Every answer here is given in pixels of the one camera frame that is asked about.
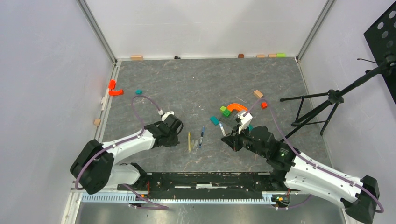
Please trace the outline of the blue white pen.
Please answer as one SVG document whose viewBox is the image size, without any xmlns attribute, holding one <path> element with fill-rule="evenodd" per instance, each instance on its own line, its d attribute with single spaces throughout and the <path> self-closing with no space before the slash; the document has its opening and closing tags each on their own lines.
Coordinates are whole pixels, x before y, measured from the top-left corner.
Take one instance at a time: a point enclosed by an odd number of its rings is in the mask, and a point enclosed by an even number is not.
<svg viewBox="0 0 396 224">
<path fill-rule="evenodd" d="M 219 127 L 220 127 L 220 129 L 222 131 L 222 135 L 225 137 L 226 136 L 226 132 L 225 132 L 224 127 L 223 127 L 221 122 L 219 122 Z"/>
</svg>

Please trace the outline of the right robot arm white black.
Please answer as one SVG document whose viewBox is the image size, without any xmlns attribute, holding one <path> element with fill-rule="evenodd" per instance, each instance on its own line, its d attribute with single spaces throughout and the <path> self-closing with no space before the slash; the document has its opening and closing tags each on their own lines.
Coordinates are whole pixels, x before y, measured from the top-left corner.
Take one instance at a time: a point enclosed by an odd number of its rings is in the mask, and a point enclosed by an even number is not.
<svg viewBox="0 0 396 224">
<path fill-rule="evenodd" d="M 344 174 L 310 158 L 285 142 L 275 139 L 267 127 L 238 129 L 221 138 L 232 150 L 246 149 L 264 159 L 273 168 L 270 185 L 303 191 L 343 208 L 350 217 L 371 224 L 380 196 L 378 181 L 366 175 Z"/>
</svg>

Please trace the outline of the yellow pen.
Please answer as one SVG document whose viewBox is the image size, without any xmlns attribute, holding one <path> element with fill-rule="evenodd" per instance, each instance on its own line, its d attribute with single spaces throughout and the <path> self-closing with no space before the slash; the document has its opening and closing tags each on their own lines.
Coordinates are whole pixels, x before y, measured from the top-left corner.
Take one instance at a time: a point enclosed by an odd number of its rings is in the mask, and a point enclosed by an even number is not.
<svg viewBox="0 0 396 224">
<path fill-rule="evenodd" d="M 188 132 L 188 152 L 191 152 L 191 133 Z"/>
</svg>

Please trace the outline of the dark blue pen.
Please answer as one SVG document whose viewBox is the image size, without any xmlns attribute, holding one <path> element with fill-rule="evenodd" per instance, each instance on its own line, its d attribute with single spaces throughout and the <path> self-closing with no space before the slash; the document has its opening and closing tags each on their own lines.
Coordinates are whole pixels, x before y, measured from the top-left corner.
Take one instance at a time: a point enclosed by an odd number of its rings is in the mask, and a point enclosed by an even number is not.
<svg viewBox="0 0 396 224">
<path fill-rule="evenodd" d="M 202 147 L 204 132 L 205 132 L 205 126 L 203 126 L 203 127 L 202 127 L 202 130 L 201 130 L 201 135 L 200 135 L 199 142 L 198 142 L 198 148 L 201 148 L 201 147 Z"/>
</svg>

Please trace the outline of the teal block centre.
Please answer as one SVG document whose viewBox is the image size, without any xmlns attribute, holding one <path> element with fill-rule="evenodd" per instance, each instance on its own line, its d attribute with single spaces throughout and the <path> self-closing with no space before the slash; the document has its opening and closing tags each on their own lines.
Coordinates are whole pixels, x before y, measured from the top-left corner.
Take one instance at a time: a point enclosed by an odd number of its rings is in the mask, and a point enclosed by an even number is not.
<svg viewBox="0 0 396 224">
<path fill-rule="evenodd" d="M 215 125 L 215 126 L 217 126 L 217 125 L 219 125 L 220 124 L 220 121 L 217 119 L 217 117 L 215 117 L 215 116 L 211 116 L 210 117 L 210 121 Z"/>
</svg>

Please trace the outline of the green lego brick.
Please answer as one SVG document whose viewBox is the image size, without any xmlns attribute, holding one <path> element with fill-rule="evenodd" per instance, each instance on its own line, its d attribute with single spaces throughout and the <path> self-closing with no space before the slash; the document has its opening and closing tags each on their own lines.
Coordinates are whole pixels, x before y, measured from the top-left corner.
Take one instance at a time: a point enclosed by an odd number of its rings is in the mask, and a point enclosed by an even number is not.
<svg viewBox="0 0 396 224">
<path fill-rule="evenodd" d="M 225 106 L 221 106 L 220 112 L 222 115 L 228 117 L 231 114 L 231 111 L 228 110 Z"/>
</svg>

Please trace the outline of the small red cube right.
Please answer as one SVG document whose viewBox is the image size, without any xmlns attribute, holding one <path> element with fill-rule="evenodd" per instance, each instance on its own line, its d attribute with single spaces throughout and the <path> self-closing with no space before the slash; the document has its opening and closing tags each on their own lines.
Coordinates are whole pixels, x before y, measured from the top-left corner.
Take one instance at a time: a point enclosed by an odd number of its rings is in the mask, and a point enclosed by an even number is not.
<svg viewBox="0 0 396 224">
<path fill-rule="evenodd" d="M 268 103 L 267 102 L 262 102 L 260 104 L 260 107 L 264 110 L 264 109 L 266 109 L 268 107 Z"/>
</svg>

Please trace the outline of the tan wooden block right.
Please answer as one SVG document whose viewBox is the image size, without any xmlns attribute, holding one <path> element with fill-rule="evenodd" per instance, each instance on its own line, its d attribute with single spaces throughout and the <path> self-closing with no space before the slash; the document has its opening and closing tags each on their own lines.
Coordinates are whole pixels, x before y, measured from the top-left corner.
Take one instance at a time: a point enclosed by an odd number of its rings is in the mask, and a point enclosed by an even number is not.
<svg viewBox="0 0 396 224">
<path fill-rule="evenodd" d="M 254 95 L 256 98 L 258 98 L 258 99 L 263 98 L 263 94 L 262 94 L 259 90 L 255 90 L 255 91 L 253 92 L 253 95 Z"/>
</svg>

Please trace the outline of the red curved block left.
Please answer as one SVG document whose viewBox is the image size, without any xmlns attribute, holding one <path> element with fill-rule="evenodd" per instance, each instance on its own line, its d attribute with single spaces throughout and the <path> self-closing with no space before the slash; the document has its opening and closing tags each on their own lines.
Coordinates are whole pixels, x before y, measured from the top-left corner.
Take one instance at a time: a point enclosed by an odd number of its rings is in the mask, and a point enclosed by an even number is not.
<svg viewBox="0 0 396 224">
<path fill-rule="evenodd" d="M 109 90 L 109 95 L 114 97 L 114 96 L 121 96 L 124 94 L 124 90 L 120 89 L 120 90 Z"/>
</svg>

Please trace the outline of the red block upper left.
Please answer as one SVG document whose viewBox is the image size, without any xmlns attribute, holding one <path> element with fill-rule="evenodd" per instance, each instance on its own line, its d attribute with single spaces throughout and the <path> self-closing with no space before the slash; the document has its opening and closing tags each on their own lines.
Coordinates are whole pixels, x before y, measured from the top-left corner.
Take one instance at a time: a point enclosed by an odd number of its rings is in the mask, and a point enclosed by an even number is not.
<svg viewBox="0 0 396 224">
<path fill-rule="evenodd" d="M 108 89 L 113 90 L 115 89 L 115 86 L 116 86 L 116 81 L 111 79 L 108 85 Z"/>
</svg>

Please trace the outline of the tan block back left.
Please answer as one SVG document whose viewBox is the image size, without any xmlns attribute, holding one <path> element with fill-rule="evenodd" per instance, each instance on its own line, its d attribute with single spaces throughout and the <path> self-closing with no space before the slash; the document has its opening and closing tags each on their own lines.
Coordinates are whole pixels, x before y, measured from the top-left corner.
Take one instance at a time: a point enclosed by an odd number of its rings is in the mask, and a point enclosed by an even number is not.
<svg viewBox="0 0 396 224">
<path fill-rule="evenodd" d="M 143 60 L 143 56 L 142 55 L 131 55 L 130 59 L 132 61 L 141 61 L 141 60 Z"/>
</svg>

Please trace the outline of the black tripod stand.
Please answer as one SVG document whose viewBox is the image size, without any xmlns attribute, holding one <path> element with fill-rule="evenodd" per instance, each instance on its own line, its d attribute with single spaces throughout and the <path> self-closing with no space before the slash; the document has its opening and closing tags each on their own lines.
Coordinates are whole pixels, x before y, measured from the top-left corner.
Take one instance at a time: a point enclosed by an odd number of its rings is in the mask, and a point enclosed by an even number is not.
<svg viewBox="0 0 396 224">
<path fill-rule="evenodd" d="M 326 120 L 323 121 L 318 121 L 317 123 L 322 123 L 323 127 L 320 130 L 319 134 L 323 136 L 325 129 L 327 128 L 328 124 L 330 123 L 331 118 L 333 117 L 335 111 L 337 110 L 338 106 L 342 103 L 344 103 L 343 96 L 352 91 L 353 89 L 361 86 L 362 84 L 366 83 L 368 80 L 373 78 L 374 76 L 378 74 L 387 74 L 391 73 L 396 69 L 396 56 L 394 54 L 388 54 L 384 57 L 383 60 L 377 63 L 378 66 L 372 70 L 367 70 L 365 71 L 365 74 L 361 76 L 360 78 L 356 79 L 354 82 L 352 82 L 349 86 L 342 90 L 333 90 L 330 89 L 327 92 L 324 93 L 317 93 L 317 94 L 310 94 L 310 95 L 302 95 L 302 96 L 296 96 L 296 97 L 291 97 L 291 98 L 281 98 L 280 101 L 290 101 L 290 100 L 297 100 L 300 99 L 300 106 L 296 115 L 296 119 L 293 123 L 291 123 L 291 126 L 294 127 L 294 129 L 289 132 L 283 139 L 281 140 L 282 142 L 288 139 L 290 136 L 292 136 L 294 133 L 296 133 L 299 129 L 301 129 L 303 126 L 306 125 L 311 125 L 312 123 L 310 122 L 314 117 L 316 117 L 318 114 L 320 114 L 323 110 L 325 110 L 327 107 L 333 105 L 332 110 L 330 111 L 328 117 Z M 313 108 L 309 112 L 307 112 L 305 115 L 300 116 L 301 108 L 304 104 L 304 100 L 307 98 L 316 98 L 316 97 L 324 97 L 327 96 L 328 99 L 318 105 L 317 107 Z"/>
</svg>

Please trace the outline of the black perforated panel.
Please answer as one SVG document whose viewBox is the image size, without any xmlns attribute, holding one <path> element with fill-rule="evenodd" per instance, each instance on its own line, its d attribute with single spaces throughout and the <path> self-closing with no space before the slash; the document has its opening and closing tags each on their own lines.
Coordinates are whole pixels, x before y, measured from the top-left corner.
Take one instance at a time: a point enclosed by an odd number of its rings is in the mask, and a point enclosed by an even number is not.
<svg viewBox="0 0 396 224">
<path fill-rule="evenodd" d="M 396 55 L 396 3 L 392 5 L 365 31 L 364 37 L 377 65 L 389 55 Z M 396 63 L 385 68 L 381 75 L 393 101 L 396 100 Z"/>
</svg>

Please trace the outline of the toothed aluminium rail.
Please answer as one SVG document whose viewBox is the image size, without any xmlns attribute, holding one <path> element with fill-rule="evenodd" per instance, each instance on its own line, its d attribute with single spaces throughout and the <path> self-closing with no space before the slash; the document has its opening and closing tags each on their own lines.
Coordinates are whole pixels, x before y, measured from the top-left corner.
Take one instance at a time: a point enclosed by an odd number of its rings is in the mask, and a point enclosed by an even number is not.
<svg viewBox="0 0 396 224">
<path fill-rule="evenodd" d="M 186 204 L 269 204 L 274 205 L 278 201 L 285 198 L 273 196 L 272 194 L 262 194 L 258 199 L 149 199 L 153 203 L 170 204 L 170 203 L 186 203 Z M 145 203 L 144 200 L 138 198 L 134 193 L 97 193 L 82 195 L 84 203 Z"/>
</svg>

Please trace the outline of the tan block left rail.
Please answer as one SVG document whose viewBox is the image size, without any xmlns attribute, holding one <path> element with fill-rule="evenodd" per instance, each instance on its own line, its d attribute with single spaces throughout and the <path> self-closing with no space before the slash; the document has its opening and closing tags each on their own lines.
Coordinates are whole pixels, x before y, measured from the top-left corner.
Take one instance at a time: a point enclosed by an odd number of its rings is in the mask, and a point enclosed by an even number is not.
<svg viewBox="0 0 396 224">
<path fill-rule="evenodd" d="M 93 122 L 95 126 L 100 126 L 100 123 L 101 123 L 101 119 L 95 119 Z"/>
</svg>

